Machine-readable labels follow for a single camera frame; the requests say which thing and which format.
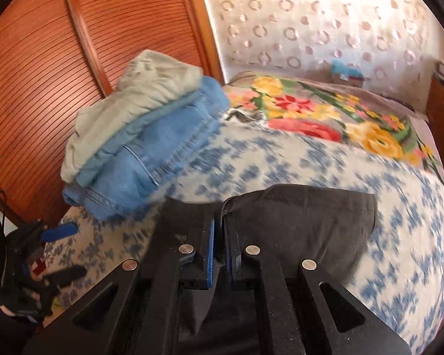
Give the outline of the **black pants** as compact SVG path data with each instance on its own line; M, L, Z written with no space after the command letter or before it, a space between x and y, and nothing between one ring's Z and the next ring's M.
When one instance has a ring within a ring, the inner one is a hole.
M306 256L344 283L353 276L374 232L377 200L369 193L299 184L277 184L210 203L166 197L157 212L151 244L159 226L197 226L206 216L215 223L217 268L226 266L223 218L232 216L237 227L253 227L263 240L274 242L285 262L297 264Z

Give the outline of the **blue folded jeans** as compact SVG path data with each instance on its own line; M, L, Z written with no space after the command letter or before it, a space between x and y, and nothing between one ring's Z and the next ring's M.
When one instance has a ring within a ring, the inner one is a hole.
M229 100L205 76L197 90L118 131L86 163L62 195L100 221L144 213L153 195L220 127Z

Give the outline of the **blue floral white bedspread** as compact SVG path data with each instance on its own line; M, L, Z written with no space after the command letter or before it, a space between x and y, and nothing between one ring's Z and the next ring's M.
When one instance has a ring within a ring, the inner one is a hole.
M420 354L444 318L444 185L432 173L313 136L235 123L215 133L163 128L113 156L88 188L64 191L76 235L45 247L52 270L87 275L73 304L119 261L142 258L159 215L183 226L196 207L265 233L290 258L307 255Z

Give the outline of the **grey-green folded pants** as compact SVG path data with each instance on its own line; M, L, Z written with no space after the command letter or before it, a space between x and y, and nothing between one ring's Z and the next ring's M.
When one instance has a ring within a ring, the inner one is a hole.
M78 111L65 147L61 178L73 182L85 164L111 137L144 114L154 114L198 89L203 71L156 51L132 59L113 93Z

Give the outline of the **brown louvered wooden wardrobe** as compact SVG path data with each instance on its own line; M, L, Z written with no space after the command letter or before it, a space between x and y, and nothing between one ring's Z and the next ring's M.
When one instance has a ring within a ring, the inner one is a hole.
M222 79L204 0L0 0L0 209L56 225L78 111L145 49Z

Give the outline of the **colourful floral blanket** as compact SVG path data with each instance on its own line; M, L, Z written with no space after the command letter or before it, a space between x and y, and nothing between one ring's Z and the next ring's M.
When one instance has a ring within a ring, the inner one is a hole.
M243 73L223 86L227 117L362 148L408 163L444 181L424 115L357 87Z

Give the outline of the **cardboard box with blue cloth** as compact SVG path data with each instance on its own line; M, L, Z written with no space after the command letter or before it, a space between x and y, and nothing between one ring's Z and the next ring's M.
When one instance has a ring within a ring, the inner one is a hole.
M334 59L330 67L330 75L334 84L363 88L364 77L357 67L351 67L339 59Z

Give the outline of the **sheer circle-pattern curtain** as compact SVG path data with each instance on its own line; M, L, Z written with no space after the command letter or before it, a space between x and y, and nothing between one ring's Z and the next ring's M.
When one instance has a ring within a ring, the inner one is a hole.
M225 79L243 71L327 82L335 62L366 90L426 106L444 28L424 0L204 0Z

